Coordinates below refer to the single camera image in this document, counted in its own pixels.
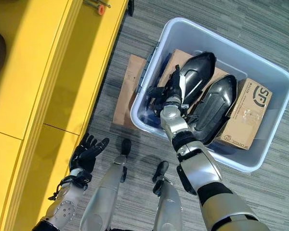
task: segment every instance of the yellow cabinet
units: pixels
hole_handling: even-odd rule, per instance
[[[108,3],[99,16],[81,0],[0,0],[0,230],[30,229],[67,173],[127,6]]]

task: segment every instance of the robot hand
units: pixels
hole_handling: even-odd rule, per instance
[[[94,139],[93,135],[86,133],[76,147],[69,161],[69,171],[76,168],[82,168],[89,173],[92,173],[95,158],[105,149],[109,143],[109,138],[103,139],[100,143]]]
[[[60,231],[73,218],[77,204],[92,179],[95,158],[108,145],[109,138],[96,143],[94,136],[88,133],[81,139],[69,161],[70,174],[60,181],[56,192],[48,198],[54,202],[33,231]]]

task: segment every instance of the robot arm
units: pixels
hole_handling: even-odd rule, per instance
[[[268,231],[245,202],[222,183],[216,161],[195,139],[182,114],[179,67],[171,77],[172,86],[160,113],[161,126],[172,143],[180,165],[177,167],[184,189],[198,195],[202,216],[209,231]]]
[[[96,143],[97,140],[92,135],[84,135],[70,159],[70,174],[61,180],[56,192],[49,197],[54,202],[33,231],[60,231],[72,219],[77,204],[92,179],[95,158],[108,145],[109,139],[105,138],[97,145]]]

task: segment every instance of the white plastic bin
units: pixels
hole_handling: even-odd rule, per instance
[[[251,78],[267,87],[273,96],[249,150],[212,143],[208,149],[220,163],[242,172],[257,170],[264,161],[277,126],[289,100],[289,73],[264,58],[184,18],[168,21],[151,60],[143,71],[138,93],[131,108],[131,120],[138,128],[167,139],[160,121],[147,108],[147,90],[156,86],[174,49],[191,55],[210,51],[217,57],[216,66],[237,80]]]

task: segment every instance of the black strap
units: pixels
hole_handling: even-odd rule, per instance
[[[91,181],[92,175],[88,171],[84,170],[77,174],[77,176],[69,175],[64,177],[60,183],[57,185],[56,192],[53,193],[53,196],[48,197],[48,200],[55,201],[57,195],[59,194],[59,187],[66,183],[73,183],[79,188],[86,190],[88,188],[88,183]]]
[[[213,182],[210,184],[206,184],[202,187],[200,187],[197,191],[199,200],[201,202],[201,205],[204,205],[204,203],[211,197],[222,194],[222,193],[230,193],[230,189],[228,189],[226,186],[224,186],[222,183],[219,182]]]

